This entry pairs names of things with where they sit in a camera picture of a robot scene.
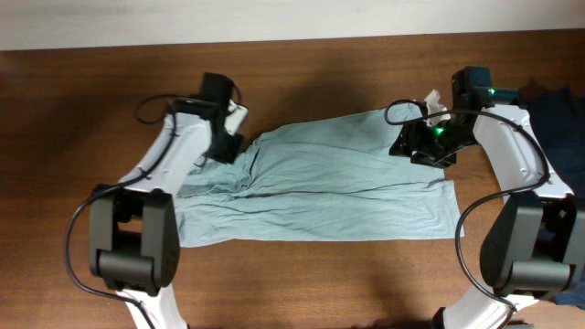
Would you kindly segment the light teal t-shirt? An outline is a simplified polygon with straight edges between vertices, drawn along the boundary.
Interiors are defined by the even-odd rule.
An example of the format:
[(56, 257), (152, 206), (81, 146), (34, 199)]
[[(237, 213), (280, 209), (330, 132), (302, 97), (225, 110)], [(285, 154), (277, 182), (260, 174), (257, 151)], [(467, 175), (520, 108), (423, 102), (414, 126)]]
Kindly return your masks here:
[(460, 216), (442, 170), (389, 154), (412, 105), (284, 125), (233, 164), (194, 167), (175, 203), (180, 243), (450, 239)]

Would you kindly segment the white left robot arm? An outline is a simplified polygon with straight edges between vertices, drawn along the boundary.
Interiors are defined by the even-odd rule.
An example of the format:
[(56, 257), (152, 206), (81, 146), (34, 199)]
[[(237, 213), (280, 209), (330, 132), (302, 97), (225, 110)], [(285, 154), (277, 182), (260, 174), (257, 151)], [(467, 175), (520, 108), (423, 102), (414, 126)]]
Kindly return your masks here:
[(168, 104), (161, 132), (115, 186), (90, 203), (90, 272), (130, 309), (139, 328), (185, 328), (172, 281), (180, 245), (174, 202), (195, 161), (232, 162), (245, 106), (183, 98)]

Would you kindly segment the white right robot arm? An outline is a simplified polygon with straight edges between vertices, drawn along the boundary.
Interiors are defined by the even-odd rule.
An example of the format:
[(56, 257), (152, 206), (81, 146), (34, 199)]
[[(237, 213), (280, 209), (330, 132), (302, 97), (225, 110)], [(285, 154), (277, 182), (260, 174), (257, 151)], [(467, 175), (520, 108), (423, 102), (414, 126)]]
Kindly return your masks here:
[(442, 307), (434, 328), (506, 328), (519, 311), (576, 288), (584, 271), (584, 200), (551, 166), (516, 90), (472, 87), (455, 92), (452, 110), (437, 91), (424, 101), (404, 100), (420, 117), (399, 122), (389, 153), (412, 163), (446, 168), (462, 149), (481, 146), (496, 175), (498, 192), (473, 202), (455, 232), (483, 204), (504, 206), (480, 249), (480, 278), (466, 265), (460, 240), (456, 257), (472, 284), (457, 302)]

